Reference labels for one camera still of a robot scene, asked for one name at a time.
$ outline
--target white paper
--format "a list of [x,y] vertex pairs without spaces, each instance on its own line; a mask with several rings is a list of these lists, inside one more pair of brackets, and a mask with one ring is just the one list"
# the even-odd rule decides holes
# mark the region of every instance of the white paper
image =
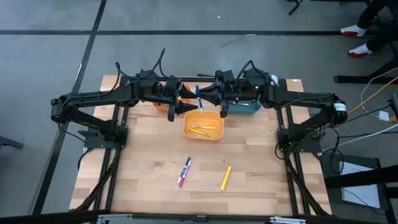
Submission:
[[[372,168],[363,167],[363,166],[359,166],[356,164],[351,164],[349,162],[345,162],[341,175],[352,174],[355,172],[368,171],[368,170],[372,170]],[[358,196],[360,199],[362,199],[364,202],[366,202],[369,206],[374,207],[374,208],[380,208],[379,193],[377,191],[376,184],[358,186],[358,187],[345,187],[344,189],[346,189],[347,191]],[[360,199],[358,199],[353,194],[351,194],[347,191],[341,189],[341,196],[342,196],[343,200],[345,200],[347,202],[358,203],[360,205],[366,205],[365,203],[360,201]]]

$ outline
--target white cable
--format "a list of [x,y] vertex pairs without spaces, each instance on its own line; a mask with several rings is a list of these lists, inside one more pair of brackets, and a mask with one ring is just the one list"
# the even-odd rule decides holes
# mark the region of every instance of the white cable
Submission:
[[[385,73],[383,73],[383,74],[381,74],[381,75],[379,75],[379,76],[377,76],[377,77],[372,78],[372,79],[369,81],[369,83],[366,85],[366,87],[362,90],[362,92],[361,92],[361,107],[362,107],[362,109],[365,110],[367,113],[369,113],[369,111],[367,111],[367,110],[365,109],[365,107],[363,106],[363,98],[362,98],[363,92],[365,92],[365,90],[368,88],[368,86],[370,85],[370,83],[371,83],[373,80],[375,80],[375,79],[377,79],[377,78],[379,78],[379,77],[382,77],[383,75],[385,75],[385,74],[387,74],[387,73],[389,73],[389,72],[392,72],[392,71],[394,71],[395,69],[398,69],[398,67],[397,67],[397,68],[393,68],[393,69],[389,70],[388,72],[385,72]],[[372,115],[372,116],[374,116],[375,118],[379,118],[379,116],[376,116],[376,115],[374,115],[374,114],[372,114],[372,113],[369,113],[369,114]]]
[[[386,128],[386,129],[384,129],[384,130],[381,130],[381,131],[379,131],[379,132],[376,132],[376,133],[373,133],[373,134],[368,134],[367,136],[362,136],[362,137],[360,137],[360,138],[356,138],[356,139],[350,140],[350,141],[348,141],[348,142],[341,143],[341,144],[339,144],[339,146],[343,146],[343,145],[348,144],[348,143],[351,143],[351,142],[359,141],[359,140],[361,140],[361,139],[365,139],[365,138],[368,138],[368,137],[375,136],[375,135],[377,135],[377,134],[381,134],[381,133],[386,132],[386,131],[388,131],[388,130],[390,130],[390,129],[393,129],[394,127],[397,127],[397,126],[398,126],[398,124],[395,124],[395,125],[393,125],[393,126],[391,126],[391,127],[389,127],[389,128]],[[329,147],[329,148],[326,148],[326,149],[322,149],[322,152],[324,152],[324,151],[326,151],[326,150],[328,150],[328,149],[333,149],[333,148],[334,148],[334,146]]]

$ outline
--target blue pen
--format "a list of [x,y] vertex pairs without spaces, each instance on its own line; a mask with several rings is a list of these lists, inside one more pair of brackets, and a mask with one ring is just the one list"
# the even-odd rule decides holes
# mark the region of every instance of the blue pen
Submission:
[[[197,85],[196,88],[197,88],[197,95],[199,95],[200,93],[199,86]],[[201,98],[199,98],[199,108],[200,108],[200,113],[203,113],[203,105],[201,103]]]
[[185,163],[184,168],[182,169],[182,172],[181,172],[181,174],[180,174],[180,177],[178,178],[177,183],[180,183],[181,178],[184,176],[184,173],[185,173],[185,170],[186,170],[187,167],[188,167],[189,161],[191,161],[191,157],[188,157],[187,162]]

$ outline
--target orange container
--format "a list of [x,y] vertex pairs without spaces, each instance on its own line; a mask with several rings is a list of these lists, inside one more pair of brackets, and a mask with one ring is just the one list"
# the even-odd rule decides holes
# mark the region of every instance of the orange container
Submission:
[[[189,91],[191,91],[191,88],[189,87],[189,86],[185,86]],[[184,102],[184,103],[190,103],[191,101],[190,101],[190,99],[181,99],[181,98],[179,98],[179,100],[181,100],[182,102]],[[165,106],[164,104],[162,104],[162,103],[153,103],[154,104],[154,106],[156,107],[156,109],[158,109],[159,111],[161,111],[161,112],[168,112],[169,111],[169,107],[168,106]]]
[[[196,129],[206,133],[208,136],[190,131],[192,126],[209,126],[215,127],[215,130],[210,129]],[[220,118],[220,112],[205,111],[200,113],[200,110],[188,111],[184,115],[183,133],[186,137],[192,139],[206,139],[219,140],[224,135],[224,119]]]

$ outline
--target gray floor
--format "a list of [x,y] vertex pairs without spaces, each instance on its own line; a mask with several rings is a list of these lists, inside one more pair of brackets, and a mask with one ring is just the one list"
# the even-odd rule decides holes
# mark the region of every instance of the gray floor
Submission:
[[[100,0],[1,1],[0,29],[92,28]],[[283,0],[108,0],[100,30],[337,30],[354,24],[362,3],[304,1],[292,16],[293,4]],[[386,11],[382,17],[388,17]],[[0,150],[0,216],[29,212],[44,162],[56,133],[50,120],[50,99],[68,93],[75,81],[88,36],[0,35],[0,135],[25,143],[23,150]],[[344,37],[280,37],[234,35],[97,36],[81,91],[98,90],[102,76],[115,74],[115,61],[126,73],[150,69],[166,48],[167,74],[194,76],[232,69],[238,73],[249,59],[282,78],[300,78],[306,91],[336,93],[353,108],[364,85],[336,84],[334,75],[366,75],[391,57],[388,48],[364,59],[349,58],[347,50],[367,39]],[[371,85],[366,96],[380,85]],[[371,100],[369,110],[386,105],[396,87]],[[363,113],[357,110],[353,116]],[[340,127],[341,135],[377,131],[389,124],[371,116]],[[70,131],[81,127],[71,125]],[[334,144],[333,133],[322,141]],[[378,157],[382,166],[398,163],[394,135],[376,136],[341,146],[349,155]],[[44,212],[68,209],[82,144],[67,136],[45,203]],[[346,218],[385,219],[368,208],[332,205],[333,214]]]

